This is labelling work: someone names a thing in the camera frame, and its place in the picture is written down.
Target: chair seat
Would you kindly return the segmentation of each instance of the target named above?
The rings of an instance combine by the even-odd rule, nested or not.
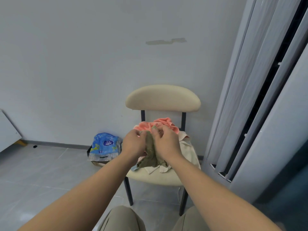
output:
[[[168,172],[165,173],[160,173],[158,168],[151,174],[148,174],[148,172],[144,168],[141,168],[136,171],[129,170],[126,176],[137,181],[158,184],[163,186],[183,185],[173,169],[170,169],[168,170]]]

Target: person's right hand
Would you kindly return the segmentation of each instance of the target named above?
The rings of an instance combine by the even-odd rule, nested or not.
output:
[[[158,155],[163,158],[168,164],[170,160],[183,156],[179,143],[179,136],[170,128],[163,125],[152,128],[155,148]]]

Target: cream garment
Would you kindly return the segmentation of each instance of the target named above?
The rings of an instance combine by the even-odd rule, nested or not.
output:
[[[194,147],[190,143],[190,137],[184,132],[179,132],[179,142],[180,142],[180,148],[182,155],[191,163],[196,165],[199,169],[201,169],[198,156],[195,152]],[[169,167],[163,167],[163,166],[157,166],[157,167],[145,167],[144,169],[148,172],[148,174],[151,174],[154,172],[157,168],[159,168],[160,173],[167,172],[169,169],[171,169],[171,166]]]

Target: leg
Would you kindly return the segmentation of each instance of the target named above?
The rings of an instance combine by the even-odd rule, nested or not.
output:
[[[176,222],[172,231],[211,231],[196,207],[191,207]]]
[[[132,192],[131,192],[131,187],[129,186],[128,177],[124,178],[124,185],[125,185],[125,189],[126,189],[126,194],[127,194],[127,197],[128,197],[129,205],[132,206],[134,203],[133,203],[133,196],[132,196]]]
[[[27,143],[25,143],[21,140],[16,141],[14,144],[19,144],[19,145],[24,146],[24,147],[28,145]]]
[[[180,216],[184,214],[186,203],[187,203],[188,193],[184,188],[183,195],[182,195],[182,201],[180,205]]]
[[[131,208],[118,206],[109,212],[97,230],[145,231],[145,225],[141,218]]]

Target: person's right arm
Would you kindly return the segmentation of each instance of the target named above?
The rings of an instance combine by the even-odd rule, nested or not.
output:
[[[175,132],[163,126],[152,133],[156,151],[175,170],[212,231],[281,231],[254,206],[186,160]]]

